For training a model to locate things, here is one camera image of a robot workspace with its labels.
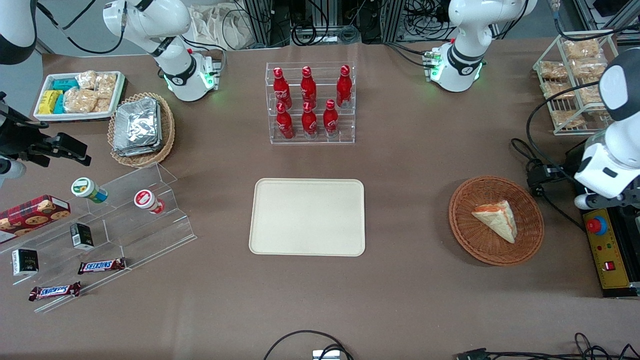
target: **brown tabletop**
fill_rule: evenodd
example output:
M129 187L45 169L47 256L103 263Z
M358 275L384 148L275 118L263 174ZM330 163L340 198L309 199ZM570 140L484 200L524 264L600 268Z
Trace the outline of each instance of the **brown tabletop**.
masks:
M44 56L45 74L119 70L127 95L155 92L169 103L177 135L163 165L178 177L179 206L198 239L45 315L3 264L0 354L11 359L260 359L281 335L326 331L357 359L449 359L478 347L570 352L574 332L620 351L640 333L640 303L600 298L584 234L540 203L545 239L528 262L484 265L449 229L449 197L464 180L491 174L525 185L524 137L542 100L530 69L552 39L492 44L480 79L461 94L425 82L422 70L382 45L286 47L234 52L220 90L178 101L150 56ZM427 49L431 46L416 45ZM268 61L355 60L356 144L272 146L264 71ZM534 136L561 161L579 139ZM70 197L80 176L106 183L132 169L109 155L107 123L58 124L89 145L91 167L52 160L7 180L0 208L48 193ZM253 186L263 177L359 179L367 245L357 258L259 256L248 248ZM568 187L548 194L569 214ZM273 359L309 359L329 343L301 335Z

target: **cookie box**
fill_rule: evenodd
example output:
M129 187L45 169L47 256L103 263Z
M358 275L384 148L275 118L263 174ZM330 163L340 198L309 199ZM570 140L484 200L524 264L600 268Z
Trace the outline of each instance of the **cookie box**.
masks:
M51 222L67 217L71 207L66 201L42 195L22 205L0 213L0 243L34 231Z

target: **red button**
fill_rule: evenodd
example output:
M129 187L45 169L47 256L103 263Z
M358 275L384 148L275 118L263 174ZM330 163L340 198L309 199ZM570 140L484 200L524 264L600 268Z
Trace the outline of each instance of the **red button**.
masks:
M587 220L587 230L595 234L602 230L602 224L598 221L598 219L589 219Z

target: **coca-cola bottle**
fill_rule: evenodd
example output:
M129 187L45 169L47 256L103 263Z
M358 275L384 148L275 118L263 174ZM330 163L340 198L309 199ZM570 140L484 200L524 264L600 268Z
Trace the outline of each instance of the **coca-cola bottle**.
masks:
M338 79L337 94L335 102L339 108L348 108L351 106L351 76L349 76L350 69L348 65L343 65L340 68L340 78Z
M302 129L305 131L305 138L311 140L317 137L316 114L310 102L302 104Z
M276 99L278 102L285 104L287 110L291 109L292 101L289 84L282 75L282 69L279 67L273 69L273 76L275 77L273 81L273 92L276 94Z
M302 101L308 102L312 109L316 108L316 81L311 76L311 68L305 66L302 68L302 82L300 83L302 91Z
M322 118L327 137L335 138L338 135L338 111L335 109L335 101L331 99L326 101L326 109Z
M295 130L293 129L293 123L291 122L291 115L287 113L287 109L285 108L285 104L279 102L276 105L276 110L278 111L278 115L276 116L276 121L278 122L278 128L284 136L285 139L291 139L296 135Z

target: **snickers bar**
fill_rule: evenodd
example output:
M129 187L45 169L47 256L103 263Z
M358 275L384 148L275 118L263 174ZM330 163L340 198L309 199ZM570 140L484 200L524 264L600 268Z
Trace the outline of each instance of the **snickers bar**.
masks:
M65 295L80 295L80 282L71 285L53 286L52 288L40 288L36 286L29 294L29 301L47 299L49 297L58 297Z
M81 275L85 272L101 272L101 271L110 271L110 270L122 270L127 266L124 258L113 259L113 260L104 260L104 261L95 261L93 263L80 263L80 269L78 270L78 275Z

